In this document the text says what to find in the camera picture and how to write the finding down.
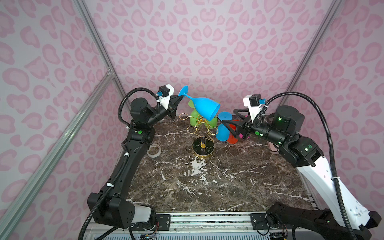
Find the magenta wine glass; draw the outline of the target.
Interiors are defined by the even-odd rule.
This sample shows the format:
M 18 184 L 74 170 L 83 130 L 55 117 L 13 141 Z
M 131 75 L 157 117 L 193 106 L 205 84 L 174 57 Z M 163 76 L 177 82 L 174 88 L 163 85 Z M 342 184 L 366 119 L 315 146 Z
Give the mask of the magenta wine glass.
M 239 137 L 241 137 L 243 140 L 246 140 L 249 137 L 249 120 L 250 116 L 246 115 L 245 118 L 241 121 Z

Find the red wine glass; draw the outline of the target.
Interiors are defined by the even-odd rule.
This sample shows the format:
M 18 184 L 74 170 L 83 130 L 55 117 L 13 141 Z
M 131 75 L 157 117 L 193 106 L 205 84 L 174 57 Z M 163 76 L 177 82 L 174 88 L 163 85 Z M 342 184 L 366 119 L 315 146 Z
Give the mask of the red wine glass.
M 236 131 L 237 127 L 235 125 L 233 125 L 233 124 L 230 124 L 230 128 L 233 131 Z M 230 135 L 229 135 L 229 138 L 228 138 L 227 142 L 229 144 L 236 144 L 238 142 L 238 139 L 230 132 Z

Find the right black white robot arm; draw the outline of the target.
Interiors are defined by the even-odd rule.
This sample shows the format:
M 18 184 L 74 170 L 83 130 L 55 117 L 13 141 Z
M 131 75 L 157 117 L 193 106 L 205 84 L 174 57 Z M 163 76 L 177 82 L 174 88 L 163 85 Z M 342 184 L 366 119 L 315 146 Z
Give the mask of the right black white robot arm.
M 335 178 L 332 176 L 329 161 L 314 140 L 299 133 L 304 115 L 294 107 L 280 106 L 270 124 L 262 123 L 254 127 L 254 114 L 244 116 L 242 109 L 235 112 L 241 118 L 240 121 L 234 121 L 232 114 L 228 112 L 220 113 L 219 119 L 222 123 L 219 134 L 224 135 L 220 140 L 227 140 L 230 134 L 241 139 L 253 134 L 276 144 L 279 154 L 310 182 L 328 206 L 324 210 L 305 210 L 275 203 L 265 216 L 265 222 L 271 229 L 290 225 L 293 231 L 303 228 L 320 234 L 326 240 L 349 240 L 351 233 L 358 240 L 369 240 L 372 237 L 370 229 L 380 224 L 381 216 L 361 205 L 340 182 L 340 192 L 352 230 L 347 229 L 340 211 Z

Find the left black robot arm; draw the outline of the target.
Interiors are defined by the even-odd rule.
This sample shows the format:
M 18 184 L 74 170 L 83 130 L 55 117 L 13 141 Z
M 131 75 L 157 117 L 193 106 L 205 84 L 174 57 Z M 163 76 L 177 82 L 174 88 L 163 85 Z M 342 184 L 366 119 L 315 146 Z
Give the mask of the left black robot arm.
M 136 170 L 149 150 L 155 136 L 154 125 L 170 116 L 175 118 L 183 97 L 172 95 L 169 107 L 152 107 L 145 98 L 131 103 L 132 120 L 127 137 L 122 142 L 123 153 L 107 183 L 98 193 L 91 193 L 87 204 L 91 210 L 81 228 L 84 233 L 91 220 L 114 228 L 127 229 L 134 224 L 151 229 L 155 225 L 155 209 L 134 205 L 127 200 Z

